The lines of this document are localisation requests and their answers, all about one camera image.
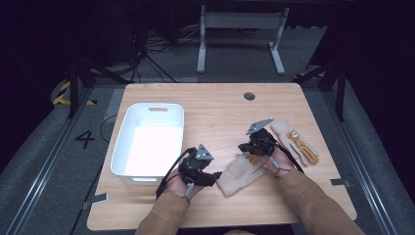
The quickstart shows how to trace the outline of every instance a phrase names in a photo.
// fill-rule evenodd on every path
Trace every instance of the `metal stand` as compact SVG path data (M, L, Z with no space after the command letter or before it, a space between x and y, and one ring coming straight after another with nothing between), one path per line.
M274 60L278 74L284 74L284 67L278 53L278 45L287 20L289 8L282 13L222 13L207 12L205 5L201 10L201 46L199 48L199 59L197 72L205 72L205 61L207 54L206 28L264 28L275 29L276 35L273 42L269 42L269 50Z

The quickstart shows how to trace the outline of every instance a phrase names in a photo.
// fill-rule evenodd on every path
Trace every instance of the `table hole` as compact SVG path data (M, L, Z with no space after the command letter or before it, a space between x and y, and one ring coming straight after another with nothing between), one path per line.
M255 95L253 94L253 92L246 92L246 93L244 94L244 98L245 98L246 100L251 101L251 100L254 100L254 99L255 99Z

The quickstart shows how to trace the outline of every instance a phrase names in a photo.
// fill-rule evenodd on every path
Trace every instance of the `metal clip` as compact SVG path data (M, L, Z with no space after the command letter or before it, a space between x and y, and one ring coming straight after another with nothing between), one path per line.
M265 127L265 125L271 123L273 120L274 120L274 117L252 123L250 128L247 131L247 135L256 133L257 131Z
M197 160L213 160L213 156L210 154L210 152L205 148L203 144L199 145L198 153L196 154Z

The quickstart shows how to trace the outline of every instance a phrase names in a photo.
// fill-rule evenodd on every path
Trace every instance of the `beige cloth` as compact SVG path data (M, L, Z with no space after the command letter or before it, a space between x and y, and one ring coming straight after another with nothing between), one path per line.
M246 152L239 155L236 160L232 161L222 172L220 178L216 180L217 185L225 197L230 197L239 190L252 184L257 178L266 173L263 163L257 162L252 164Z

